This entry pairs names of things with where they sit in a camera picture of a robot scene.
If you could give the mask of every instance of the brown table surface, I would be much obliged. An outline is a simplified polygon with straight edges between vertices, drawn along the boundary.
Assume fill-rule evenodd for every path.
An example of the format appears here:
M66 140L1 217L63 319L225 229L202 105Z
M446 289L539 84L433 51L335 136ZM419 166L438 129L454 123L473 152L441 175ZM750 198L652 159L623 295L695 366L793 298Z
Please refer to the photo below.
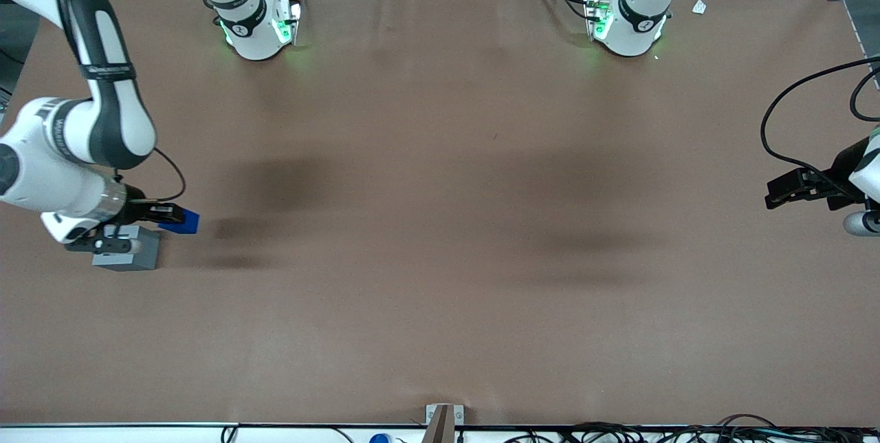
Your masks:
M841 2L676 0L619 58L560 1L309 0L303 46L249 63L201 0L112 1L201 232L116 274L0 208L0 420L880 422L877 240L763 202L792 169L767 105L861 58ZM827 167L865 71L772 143ZM44 25L13 110L85 94Z

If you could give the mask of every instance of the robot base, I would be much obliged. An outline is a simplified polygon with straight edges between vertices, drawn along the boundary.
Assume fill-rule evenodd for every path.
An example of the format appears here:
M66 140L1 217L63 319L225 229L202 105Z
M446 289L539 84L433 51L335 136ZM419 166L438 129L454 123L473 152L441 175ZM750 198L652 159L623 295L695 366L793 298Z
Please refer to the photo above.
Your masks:
M648 32L636 32L633 25L620 14L619 0L586 0L584 10L588 17L597 17L598 22L587 20L587 33L591 41L598 41L609 51L621 56L645 54L654 41L660 39L663 17Z
M278 54L284 46L296 44L296 33L302 17L302 4L290 0L264 0L268 11L250 30L244 26L220 22L226 34L226 43L238 54L251 61L262 61Z

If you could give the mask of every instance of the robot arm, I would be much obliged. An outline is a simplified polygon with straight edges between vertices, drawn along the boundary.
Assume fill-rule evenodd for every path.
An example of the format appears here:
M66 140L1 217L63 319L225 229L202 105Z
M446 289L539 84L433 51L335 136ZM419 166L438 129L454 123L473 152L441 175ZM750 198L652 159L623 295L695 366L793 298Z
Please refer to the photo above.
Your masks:
M843 227L856 237L880 237L880 127L840 151L821 175L797 168L768 182L767 192L768 210L815 199L825 199L832 211L864 205L864 210L844 218Z
M92 97L38 98L21 109L0 137L0 201L43 213L64 244L106 222L144 219L140 190L88 166L134 168L156 145L109 1L13 1L65 30Z
M248 60L266 60L295 44L299 1L208 0L220 16L226 42Z
M672 0L588 0L587 30L594 41L621 56L638 56L660 39Z

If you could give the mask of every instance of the blue object in gripper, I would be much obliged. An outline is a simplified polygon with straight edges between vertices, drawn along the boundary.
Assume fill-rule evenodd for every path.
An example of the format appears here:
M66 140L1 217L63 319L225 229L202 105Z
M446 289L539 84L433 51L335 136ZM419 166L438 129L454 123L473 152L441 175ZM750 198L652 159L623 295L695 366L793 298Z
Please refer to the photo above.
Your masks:
M181 235L195 235L199 230L199 214L183 210L183 223L160 223L159 227Z

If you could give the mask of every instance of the gray block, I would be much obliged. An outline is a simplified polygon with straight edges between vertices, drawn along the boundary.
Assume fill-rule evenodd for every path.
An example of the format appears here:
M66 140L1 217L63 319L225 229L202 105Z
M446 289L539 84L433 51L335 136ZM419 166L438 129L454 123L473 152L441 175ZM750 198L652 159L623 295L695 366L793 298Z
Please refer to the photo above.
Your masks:
M104 227L104 236L113 235L114 226ZM136 224L123 226L119 232L121 237L137 240L138 249L135 254L97 254L91 258L91 264L110 271L152 271L160 253L160 234L147 230Z

